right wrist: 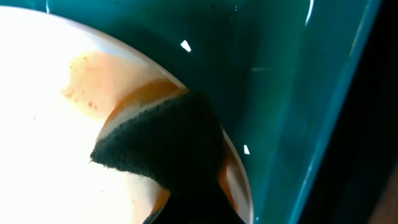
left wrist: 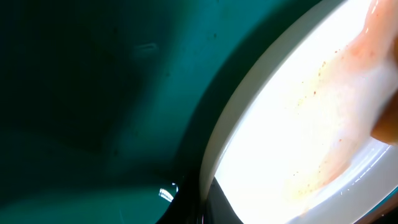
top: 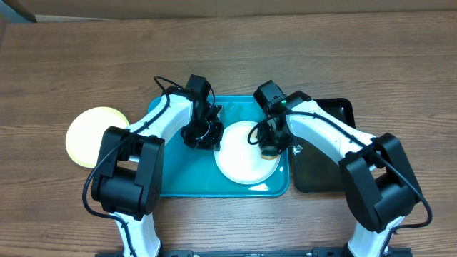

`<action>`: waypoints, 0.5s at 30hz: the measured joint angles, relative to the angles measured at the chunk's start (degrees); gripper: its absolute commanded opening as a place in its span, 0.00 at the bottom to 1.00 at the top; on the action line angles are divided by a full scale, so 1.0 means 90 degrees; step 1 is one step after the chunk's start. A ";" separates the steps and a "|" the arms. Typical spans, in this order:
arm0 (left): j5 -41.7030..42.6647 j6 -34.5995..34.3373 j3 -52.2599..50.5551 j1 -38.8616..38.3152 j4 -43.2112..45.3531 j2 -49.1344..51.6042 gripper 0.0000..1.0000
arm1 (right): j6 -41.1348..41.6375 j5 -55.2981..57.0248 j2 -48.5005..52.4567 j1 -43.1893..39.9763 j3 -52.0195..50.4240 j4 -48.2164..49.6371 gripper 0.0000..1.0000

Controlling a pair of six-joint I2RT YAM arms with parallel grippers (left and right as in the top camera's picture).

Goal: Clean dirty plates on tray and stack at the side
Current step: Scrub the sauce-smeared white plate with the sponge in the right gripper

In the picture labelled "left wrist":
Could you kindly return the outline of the white plate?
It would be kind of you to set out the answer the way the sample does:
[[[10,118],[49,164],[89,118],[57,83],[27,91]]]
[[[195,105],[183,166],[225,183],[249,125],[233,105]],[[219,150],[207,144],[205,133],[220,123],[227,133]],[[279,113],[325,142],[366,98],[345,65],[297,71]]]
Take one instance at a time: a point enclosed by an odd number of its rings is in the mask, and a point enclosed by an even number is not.
[[[322,1],[259,57],[201,163],[200,199],[243,223],[355,223],[397,195],[397,1]]]

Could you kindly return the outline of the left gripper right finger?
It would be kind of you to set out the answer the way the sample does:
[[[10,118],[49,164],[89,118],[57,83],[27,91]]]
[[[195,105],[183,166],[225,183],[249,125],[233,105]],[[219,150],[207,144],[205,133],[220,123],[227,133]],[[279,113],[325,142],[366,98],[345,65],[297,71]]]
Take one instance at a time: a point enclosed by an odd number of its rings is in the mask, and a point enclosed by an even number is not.
[[[216,178],[213,179],[203,211],[204,224],[243,224]]]

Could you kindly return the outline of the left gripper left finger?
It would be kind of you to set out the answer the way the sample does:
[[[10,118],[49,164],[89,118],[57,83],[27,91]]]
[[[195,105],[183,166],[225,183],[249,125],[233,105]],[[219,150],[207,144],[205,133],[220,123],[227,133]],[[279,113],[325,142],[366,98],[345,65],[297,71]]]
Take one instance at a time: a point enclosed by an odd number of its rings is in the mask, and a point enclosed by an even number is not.
[[[156,224],[196,224],[200,213],[198,174],[184,177],[177,194]]]

